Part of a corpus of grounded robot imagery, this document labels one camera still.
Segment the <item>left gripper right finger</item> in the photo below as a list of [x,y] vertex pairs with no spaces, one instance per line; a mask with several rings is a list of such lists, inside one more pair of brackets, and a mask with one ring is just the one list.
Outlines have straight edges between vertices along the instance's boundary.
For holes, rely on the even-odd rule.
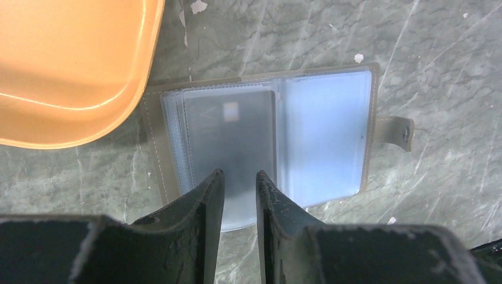
[[487,283],[447,229],[429,225],[325,224],[256,176],[263,283]]

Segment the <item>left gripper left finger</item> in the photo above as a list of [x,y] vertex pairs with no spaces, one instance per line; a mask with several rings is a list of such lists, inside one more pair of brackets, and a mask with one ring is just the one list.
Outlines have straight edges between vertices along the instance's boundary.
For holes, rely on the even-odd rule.
[[2,283],[213,283],[225,180],[213,171],[126,224],[107,215],[2,215]]

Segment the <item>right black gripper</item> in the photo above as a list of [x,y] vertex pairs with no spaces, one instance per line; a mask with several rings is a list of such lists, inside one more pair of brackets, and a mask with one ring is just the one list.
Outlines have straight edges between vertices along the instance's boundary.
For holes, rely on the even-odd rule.
[[501,284],[501,239],[470,249],[486,283]]

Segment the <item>grey card holder wallet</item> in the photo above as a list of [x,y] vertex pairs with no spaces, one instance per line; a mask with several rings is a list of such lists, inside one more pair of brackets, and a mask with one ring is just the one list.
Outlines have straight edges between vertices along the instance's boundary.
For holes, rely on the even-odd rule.
[[410,151],[414,135],[412,119],[377,114],[378,89],[378,63],[147,88],[140,112],[163,203],[221,169],[227,232],[256,223],[259,171],[302,208],[364,191],[372,145]]

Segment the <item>grey VIP card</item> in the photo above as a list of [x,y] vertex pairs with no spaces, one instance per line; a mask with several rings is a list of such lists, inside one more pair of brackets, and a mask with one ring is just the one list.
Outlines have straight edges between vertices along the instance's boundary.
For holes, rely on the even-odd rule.
[[275,174],[274,92],[186,98],[184,105],[195,180],[221,169],[227,197],[240,198],[254,190],[257,172]]

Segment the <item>orange oval tray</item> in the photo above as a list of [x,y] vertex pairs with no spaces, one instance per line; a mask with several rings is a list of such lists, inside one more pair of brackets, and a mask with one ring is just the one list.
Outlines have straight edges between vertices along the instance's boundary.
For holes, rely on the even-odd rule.
[[143,96],[163,1],[2,1],[1,144],[64,149],[122,124]]

